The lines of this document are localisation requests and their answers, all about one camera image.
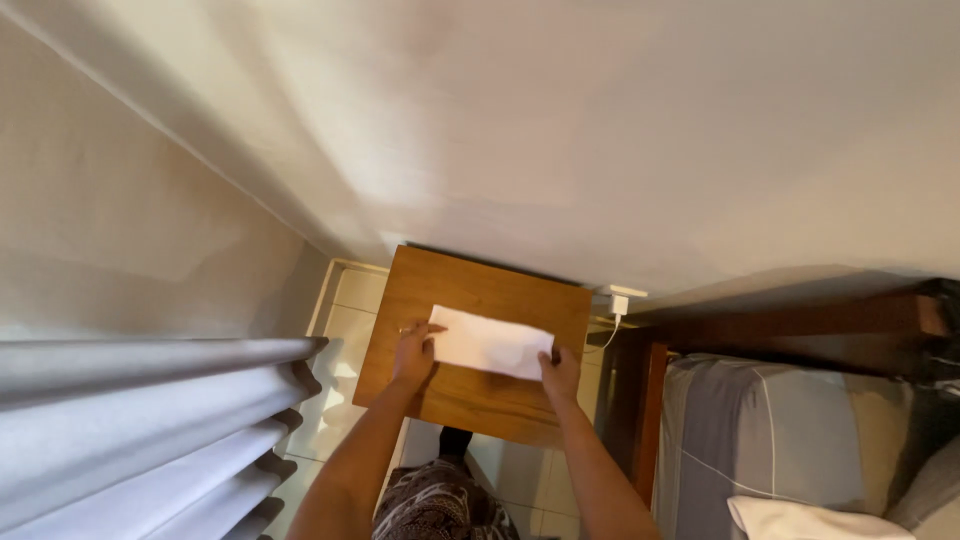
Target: white curtain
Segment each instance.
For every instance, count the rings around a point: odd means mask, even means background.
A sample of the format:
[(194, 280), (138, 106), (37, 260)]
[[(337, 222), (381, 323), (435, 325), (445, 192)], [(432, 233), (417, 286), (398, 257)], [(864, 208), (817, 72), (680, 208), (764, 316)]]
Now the white curtain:
[(325, 344), (0, 343), (0, 540), (257, 538)]

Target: wooden bed frame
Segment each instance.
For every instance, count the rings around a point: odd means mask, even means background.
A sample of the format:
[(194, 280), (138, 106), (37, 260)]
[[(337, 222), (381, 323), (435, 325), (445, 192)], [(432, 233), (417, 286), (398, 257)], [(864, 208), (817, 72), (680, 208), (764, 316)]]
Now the wooden bed frame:
[[(924, 343), (947, 335), (936, 300), (916, 293), (621, 330), (604, 352), (597, 430), (649, 507), (671, 355), (714, 353), (915, 380)], [(609, 337), (593, 333), (588, 344)]]

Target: hand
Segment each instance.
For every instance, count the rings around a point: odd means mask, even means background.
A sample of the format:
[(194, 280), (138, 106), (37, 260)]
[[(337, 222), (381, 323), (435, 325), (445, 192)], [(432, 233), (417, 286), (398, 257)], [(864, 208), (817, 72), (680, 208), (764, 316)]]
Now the hand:
[(410, 385), (414, 390), (423, 386), (430, 377), (434, 360), (433, 338), (426, 335), (438, 331), (446, 331), (446, 328), (416, 321), (411, 328), (400, 332), (394, 356), (394, 381)]
[(577, 387), (580, 385), (580, 362), (567, 347), (559, 350), (560, 363), (553, 365), (549, 353), (537, 354), (543, 372), (543, 390), (556, 409), (561, 405), (577, 404)]

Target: white tile floor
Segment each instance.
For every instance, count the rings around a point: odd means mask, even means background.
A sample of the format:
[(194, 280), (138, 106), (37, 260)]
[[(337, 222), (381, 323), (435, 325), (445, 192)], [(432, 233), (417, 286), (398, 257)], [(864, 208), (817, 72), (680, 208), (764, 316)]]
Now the white tile floor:
[[(351, 269), (344, 270), (340, 279), (323, 332), (330, 344), (313, 365), (324, 391), (300, 407), (303, 425), (290, 436), (286, 456), (297, 461), (299, 469), (275, 492), (286, 502), (266, 530), (275, 540), (284, 537), (310, 481), (366, 410), (350, 402), (385, 285), (383, 276)], [(577, 400), (591, 421), (602, 362), (602, 351), (584, 354)], [(436, 457), (440, 429), (420, 420), (405, 421), (392, 467), (421, 465)], [(521, 538), (579, 538), (580, 514), (563, 452), (475, 434), (468, 465), (474, 477), (505, 504)]]

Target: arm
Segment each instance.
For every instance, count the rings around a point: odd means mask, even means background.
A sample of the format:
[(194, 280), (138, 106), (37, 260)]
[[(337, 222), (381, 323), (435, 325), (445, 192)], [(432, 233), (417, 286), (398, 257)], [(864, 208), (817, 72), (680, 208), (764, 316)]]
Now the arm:
[(560, 420), (566, 466), (589, 537), (659, 540), (650, 510), (607, 454), (587, 415), (577, 405), (580, 363), (566, 347), (560, 349), (560, 358), (555, 366), (549, 354), (540, 353), (543, 389)]
[(418, 321), (396, 345), (394, 378), (353, 426), (307, 490), (287, 540), (369, 539), (376, 500), (387, 476), (404, 412), (433, 367), (428, 331)]

